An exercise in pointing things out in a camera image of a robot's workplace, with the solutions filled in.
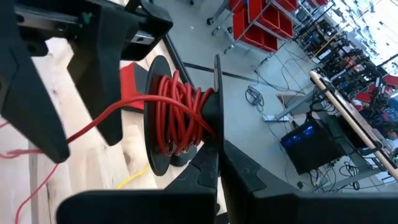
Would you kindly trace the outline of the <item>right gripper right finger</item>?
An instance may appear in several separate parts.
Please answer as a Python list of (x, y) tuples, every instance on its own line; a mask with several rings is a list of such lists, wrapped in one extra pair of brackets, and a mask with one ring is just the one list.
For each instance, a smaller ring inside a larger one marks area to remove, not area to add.
[(398, 224), (398, 193), (302, 192), (229, 141), (221, 180), (230, 224)]

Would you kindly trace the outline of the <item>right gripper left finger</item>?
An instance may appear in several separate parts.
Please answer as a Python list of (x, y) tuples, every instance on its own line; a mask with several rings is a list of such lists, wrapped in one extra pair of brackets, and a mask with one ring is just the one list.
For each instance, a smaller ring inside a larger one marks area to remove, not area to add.
[(57, 224), (216, 224), (221, 144), (204, 143), (163, 190), (91, 190), (64, 200)]

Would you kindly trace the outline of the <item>wooden pole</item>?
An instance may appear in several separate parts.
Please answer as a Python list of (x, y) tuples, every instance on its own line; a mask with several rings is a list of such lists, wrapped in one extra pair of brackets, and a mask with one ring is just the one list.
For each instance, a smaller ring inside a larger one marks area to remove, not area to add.
[(334, 90), (331, 85), (326, 85), (326, 78), (323, 78), (314, 71), (310, 71), (308, 74), (320, 91), (352, 127), (353, 131), (361, 138), (368, 148), (373, 150), (373, 154), (379, 159), (380, 163), (398, 182), (398, 168), (392, 165), (392, 161), (388, 158), (386, 151), (383, 149), (385, 144), (382, 143), (382, 140), (384, 138), (376, 135), (376, 130), (373, 130), (356, 108), (349, 104), (337, 90)]

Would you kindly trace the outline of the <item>red bin shelf rack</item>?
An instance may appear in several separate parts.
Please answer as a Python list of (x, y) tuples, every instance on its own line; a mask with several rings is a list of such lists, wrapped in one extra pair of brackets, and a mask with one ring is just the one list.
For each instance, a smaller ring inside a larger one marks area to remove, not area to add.
[(299, 18), (303, 10), (309, 18), (329, 0), (223, 0), (215, 14), (206, 20), (212, 25), (225, 10), (229, 14), (211, 32), (215, 35), (231, 19), (225, 29), (232, 43), (225, 52), (238, 45), (265, 53), (275, 53), (279, 43), (294, 38), (296, 27), (303, 27)]

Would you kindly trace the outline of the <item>red-rimmed grey square pad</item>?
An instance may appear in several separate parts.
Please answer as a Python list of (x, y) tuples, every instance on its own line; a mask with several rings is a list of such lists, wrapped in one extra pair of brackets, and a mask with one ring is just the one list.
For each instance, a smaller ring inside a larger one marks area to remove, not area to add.
[(122, 100), (145, 93), (147, 73), (148, 71), (136, 62), (120, 69)]

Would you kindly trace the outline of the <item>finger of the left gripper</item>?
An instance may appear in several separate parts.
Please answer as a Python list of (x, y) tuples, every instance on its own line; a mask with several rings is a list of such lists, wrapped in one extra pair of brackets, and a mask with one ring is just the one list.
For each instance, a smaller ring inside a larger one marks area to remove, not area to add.
[(62, 123), (46, 87), (18, 37), (0, 36), (2, 116), (54, 163), (70, 156)]
[(121, 99), (119, 61), (123, 30), (112, 22), (121, 17), (110, 9), (98, 9), (83, 16), (83, 27), (71, 44), (73, 57), (68, 64), (75, 87), (92, 119), (96, 119)]

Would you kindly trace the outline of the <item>white power strip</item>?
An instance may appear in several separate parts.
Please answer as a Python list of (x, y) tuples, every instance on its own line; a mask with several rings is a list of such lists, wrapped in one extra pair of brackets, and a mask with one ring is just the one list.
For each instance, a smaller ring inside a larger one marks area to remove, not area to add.
[(277, 116), (277, 115), (262, 115), (264, 122), (288, 122), (290, 121), (288, 116)]

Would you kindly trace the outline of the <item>blue-lit black computer tower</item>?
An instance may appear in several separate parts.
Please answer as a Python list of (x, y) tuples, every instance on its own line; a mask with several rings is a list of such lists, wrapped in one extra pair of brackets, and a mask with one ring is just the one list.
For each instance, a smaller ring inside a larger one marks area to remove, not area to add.
[(344, 156), (328, 126), (320, 119), (310, 119), (280, 140), (299, 175), (315, 170)]

